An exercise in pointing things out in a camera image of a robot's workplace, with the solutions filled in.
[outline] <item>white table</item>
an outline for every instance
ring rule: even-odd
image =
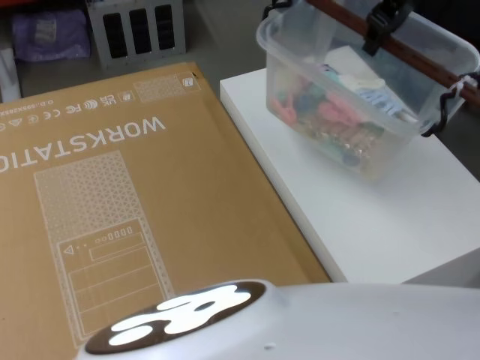
[[[324,158],[266,109],[266,71],[220,98],[333,281],[480,285],[480,184],[435,137],[379,183]]]

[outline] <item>glowing light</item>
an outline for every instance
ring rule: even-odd
[[[236,292],[236,290],[237,286],[226,285],[193,295],[172,298],[157,306],[158,313],[145,313],[133,316],[116,323],[111,329],[114,332],[123,332],[125,330],[129,332],[130,330],[128,329],[140,329],[144,327],[141,326],[143,324],[163,320],[169,321],[169,324],[165,326],[167,334],[189,332],[207,323],[215,314],[240,305],[251,297],[251,294],[248,292]],[[196,309],[207,303],[212,304],[205,309],[196,311]]]
[[[118,345],[133,343],[134,341],[144,338],[152,331],[153,328],[149,325],[139,326],[138,328],[131,328],[110,338],[110,340],[108,340],[108,344],[113,347],[117,347]]]

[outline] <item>white device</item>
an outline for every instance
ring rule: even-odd
[[[479,359],[480,291],[221,283],[135,313],[77,360]]]

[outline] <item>plastic storage bin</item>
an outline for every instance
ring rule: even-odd
[[[337,1],[366,18],[378,0]],[[393,34],[454,74],[477,71],[471,44],[416,13]],[[267,107],[337,162],[376,178],[414,136],[440,120],[446,89],[300,0],[260,24],[267,51]],[[463,103],[448,102],[449,116]]]

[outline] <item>cardboard box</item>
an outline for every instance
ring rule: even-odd
[[[0,106],[3,359],[237,278],[327,281],[194,64]]]

